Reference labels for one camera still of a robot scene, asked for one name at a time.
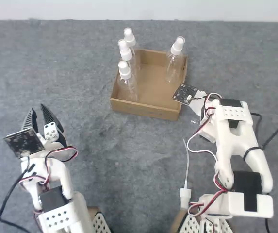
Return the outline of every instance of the perforated plate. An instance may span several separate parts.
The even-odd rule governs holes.
[[[179,233],[200,233],[200,225],[194,217],[187,215]]]
[[[78,221],[74,202],[61,206],[57,209],[39,215],[41,223],[44,222],[46,229],[56,231],[65,228]]]
[[[224,118],[229,120],[250,120],[250,112],[240,107],[222,106]]]
[[[92,223],[95,233],[111,233],[102,213],[97,213]]]
[[[234,231],[230,228],[229,224],[224,219],[210,219],[214,223],[214,233],[234,233]],[[213,226],[207,220],[202,220],[200,224],[197,220],[187,215],[185,221],[183,222],[182,227],[180,228],[179,233],[212,233]]]

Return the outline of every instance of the robotic arm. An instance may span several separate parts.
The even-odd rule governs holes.
[[[69,171],[63,162],[73,159],[78,152],[67,146],[63,127],[50,109],[44,105],[41,109],[45,120],[44,137],[38,132],[36,112],[31,109],[22,130],[5,138],[21,160],[22,172],[27,169],[19,183],[32,197],[41,230],[44,233],[64,230],[68,233],[97,230],[110,233],[102,213],[97,213],[92,222],[84,196],[73,191]],[[52,182],[60,182],[60,186],[50,188]]]
[[[193,100],[190,107],[200,112],[202,129],[198,132],[212,143],[216,142],[215,172],[226,192],[216,198],[205,194],[198,203],[208,208],[203,217],[228,218],[250,216],[272,218],[273,200],[269,193],[273,187],[272,176],[263,150],[253,131],[253,120],[246,102],[234,99]],[[230,159],[238,155],[252,172],[232,171]]]

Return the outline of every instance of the white cable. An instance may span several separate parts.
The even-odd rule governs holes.
[[[217,157],[216,157],[216,155],[215,155],[212,151],[210,151],[210,150],[192,150],[192,149],[189,148],[189,142],[190,142],[196,135],[198,135],[198,134],[200,133],[201,130],[199,130],[197,133],[193,134],[193,136],[191,136],[191,137],[188,139],[188,141],[187,141],[187,149],[188,149],[191,153],[194,153],[194,154],[207,152],[207,153],[211,154],[211,155],[214,157],[215,161],[217,162]]]
[[[183,143],[186,149],[186,154],[187,154],[187,167],[186,167],[186,174],[185,174],[185,183],[184,183],[184,188],[187,188],[187,177],[188,177],[188,169],[189,169],[189,152],[188,152],[188,148],[186,145],[185,140],[183,139]]]

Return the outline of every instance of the gray carpet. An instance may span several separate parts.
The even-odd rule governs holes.
[[[30,107],[46,104],[61,120],[80,154],[68,163],[75,189],[99,206],[116,233],[164,233],[179,210],[186,155],[182,138],[197,128],[190,109],[177,122],[113,112],[109,96],[116,74],[117,40],[133,28],[142,47],[167,50],[186,38],[187,83],[248,102],[263,114],[260,142],[278,127],[278,23],[180,21],[0,22],[0,206],[20,174],[3,137],[20,129]],[[194,148],[215,150],[201,138]],[[266,150],[273,178],[278,232],[278,136]],[[232,159],[234,169],[247,169]],[[214,193],[213,158],[191,154],[192,200]],[[31,198],[16,189],[4,217],[37,232]],[[238,233],[265,232],[264,220],[235,218]],[[16,229],[0,223],[0,233]]]

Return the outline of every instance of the red wire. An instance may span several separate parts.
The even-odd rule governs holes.
[[[199,215],[202,215],[204,212],[206,212],[207,209],[213,204],[213,202],[215,202],[215,200],[216,200],[220,195],[222,195],[223,193],[227,193],[227,191],[224,191],[224,190],[218,191],[218,192],[214,195],[214,197],[211,199],[211,201],[205,206],[205,208],[203,208],[203,210],[200,211],[201,214],[199,214]]]

